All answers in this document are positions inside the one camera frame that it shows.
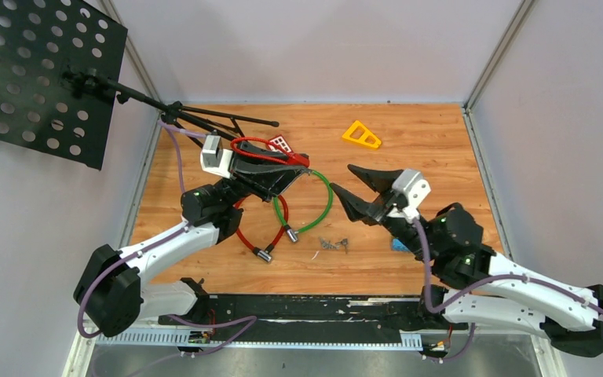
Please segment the silver keys of green lock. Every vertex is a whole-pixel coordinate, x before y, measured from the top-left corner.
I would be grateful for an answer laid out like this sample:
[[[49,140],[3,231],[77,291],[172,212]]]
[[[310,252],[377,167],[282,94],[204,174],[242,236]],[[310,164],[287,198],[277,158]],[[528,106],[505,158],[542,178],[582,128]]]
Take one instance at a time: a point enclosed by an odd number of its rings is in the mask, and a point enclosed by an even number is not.
[[[334,244],[334,247],[336,249],[341,248],[346,254],[348,254],[348,252],[349,252],[349,241],[348,241],[347,238],[339,240],[338,242],[336,242]]]

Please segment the green cable lock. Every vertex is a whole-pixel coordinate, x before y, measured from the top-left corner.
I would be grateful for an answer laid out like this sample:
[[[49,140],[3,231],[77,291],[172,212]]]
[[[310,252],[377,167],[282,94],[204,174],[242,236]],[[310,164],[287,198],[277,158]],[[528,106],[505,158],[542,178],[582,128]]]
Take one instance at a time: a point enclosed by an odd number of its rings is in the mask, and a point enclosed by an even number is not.
[[[318,226],[329,215],[331,208],[333,206],[334,192],[331,188],[331,185],[330,185],[330,182],[328,181],[328,179],[317,170],[310,170],[309,175],[315,176],[316,178],[320,179],[320,181],[324,184],[324,186],[327,189],[327,202],[325,204],[323,211],[320,213],[320,215],[315,220],[311,221],[309,224],[307,224],[305,226],[302,226],[300,229],[293,229],[289,225],[288,220],[286,220],[284,217],[283,197],[278,196],[272,200],[272,205],[273,205],[274,211],[276,213],[276,216],[277,216],[280,224],[283,226],[284,233],[287,235],[288,239],[292,243],[298,242],[298,234],[299,233],[308,232],[310,229],[313,229],[316,226]]]

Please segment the red cable lock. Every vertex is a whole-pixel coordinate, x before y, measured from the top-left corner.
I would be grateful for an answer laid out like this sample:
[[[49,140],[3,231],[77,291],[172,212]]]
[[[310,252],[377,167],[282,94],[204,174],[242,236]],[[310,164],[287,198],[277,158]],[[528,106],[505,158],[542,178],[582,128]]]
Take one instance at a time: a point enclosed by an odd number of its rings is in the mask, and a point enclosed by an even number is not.
[[[279,231],[267,247],[265,247],[264,249],[256,247],[243,235],[240,229],[236,230],[236,235],[239,237],[241,243],[245,247],[247,247],[253,255],[260,258],[266,263],[270,263],[272,261],[272,252],[283,237],[284,233],[287,231],[287,221],[289,219],[290,213],[287,201],[282,196],[280,196],[278,199],[273,200],[272,202],[275,210],[277,210],[276,213],[282,216],[282,220],[280,220],[281,226],[279,228]]]

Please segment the silver keys of red lock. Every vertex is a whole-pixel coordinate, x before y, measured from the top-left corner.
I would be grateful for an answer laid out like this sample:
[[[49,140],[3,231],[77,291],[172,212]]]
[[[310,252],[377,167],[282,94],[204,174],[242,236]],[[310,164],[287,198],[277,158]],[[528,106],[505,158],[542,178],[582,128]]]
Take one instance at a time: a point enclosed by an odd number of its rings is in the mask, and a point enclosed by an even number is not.
[[[319,238],[319,241],[320,241],[320,245],[323,249],[325,249],[325,250],[335,249],[335,245],[332,242],[329,242],[322,237]]]

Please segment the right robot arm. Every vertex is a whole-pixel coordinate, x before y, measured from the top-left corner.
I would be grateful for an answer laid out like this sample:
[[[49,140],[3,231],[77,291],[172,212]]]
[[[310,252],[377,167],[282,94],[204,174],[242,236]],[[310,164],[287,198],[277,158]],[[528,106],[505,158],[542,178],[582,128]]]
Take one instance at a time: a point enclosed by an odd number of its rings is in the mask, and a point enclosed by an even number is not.
[[[383,227],[423,264],[421,324],[511,328],[577,357],[603,354],[603,285],[565,284],[516,263],[484,243],[459,203],[425,219],[419,208],[431,187],[418,170],[349,170],[377,196],[369,202],[333,184],[348,219]]]

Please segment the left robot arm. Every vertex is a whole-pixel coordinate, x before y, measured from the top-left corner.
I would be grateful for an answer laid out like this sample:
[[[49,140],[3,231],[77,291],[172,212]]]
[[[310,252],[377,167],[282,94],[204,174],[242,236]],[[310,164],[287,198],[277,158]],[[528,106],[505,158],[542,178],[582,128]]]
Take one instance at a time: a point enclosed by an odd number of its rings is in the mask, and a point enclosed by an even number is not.
[[[148,240],[118,250],[105,244],[91,254],[73,293],[83,337],[113,337],[136,320],[163,315],[181,315],[190,324],[204,322],[209,303],[187,283],[152,280],[182,259],[232,237],[243,216],[236,204],[249,196],[265,202],[280,196],[309,171],[309,159],[305,154],[275,158],[227,151],[201,158],[200,166],[218,180],[181,194],[180,223]]]

